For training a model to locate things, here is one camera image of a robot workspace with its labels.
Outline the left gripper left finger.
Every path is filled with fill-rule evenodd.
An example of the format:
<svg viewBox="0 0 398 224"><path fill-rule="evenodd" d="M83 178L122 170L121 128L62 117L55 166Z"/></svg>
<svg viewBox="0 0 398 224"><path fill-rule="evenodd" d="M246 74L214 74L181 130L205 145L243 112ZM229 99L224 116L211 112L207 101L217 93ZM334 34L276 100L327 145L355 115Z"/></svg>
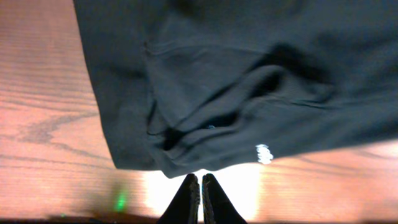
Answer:
<svg viewBox="0 0 398 224"><path fill-rule="evenodd" d="M188 174L157 224L197 224L200 186L195 174Z"/></svg>

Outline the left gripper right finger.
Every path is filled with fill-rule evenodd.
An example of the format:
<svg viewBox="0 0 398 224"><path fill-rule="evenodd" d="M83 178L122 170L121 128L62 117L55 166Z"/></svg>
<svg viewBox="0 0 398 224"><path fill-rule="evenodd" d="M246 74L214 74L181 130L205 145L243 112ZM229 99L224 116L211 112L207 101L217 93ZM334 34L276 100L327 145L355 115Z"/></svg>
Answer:
<svg viewBox="0 0 398 224"><path fill-rule="evenodd" d="M202 178L202 203L205 224L247 224L213 174Z"/></svg>

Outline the black t-shirt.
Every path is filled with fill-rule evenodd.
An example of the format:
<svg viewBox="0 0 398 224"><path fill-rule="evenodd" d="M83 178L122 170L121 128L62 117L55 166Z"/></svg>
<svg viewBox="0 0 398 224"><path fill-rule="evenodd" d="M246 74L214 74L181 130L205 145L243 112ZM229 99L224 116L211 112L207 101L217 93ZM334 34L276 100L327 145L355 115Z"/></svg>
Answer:
<svg viewBox="0 0 398 224"><path fill-rule="evenodd" d="M115 167L173 178L397 137L396 1L75 1Z"/></svg>

